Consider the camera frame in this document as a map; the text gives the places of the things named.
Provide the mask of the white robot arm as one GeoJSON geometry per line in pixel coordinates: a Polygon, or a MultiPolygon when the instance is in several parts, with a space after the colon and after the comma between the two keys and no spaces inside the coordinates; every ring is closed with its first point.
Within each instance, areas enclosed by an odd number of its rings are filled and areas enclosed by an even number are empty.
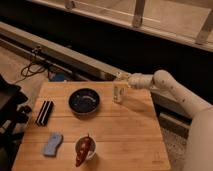
{"type": "Polygon", "coordinates": [[[190,91],[166,70],[116,75],[115,87],[168,91],[192,117],[183,171],[213,171],[213,104],[190,91]]]}

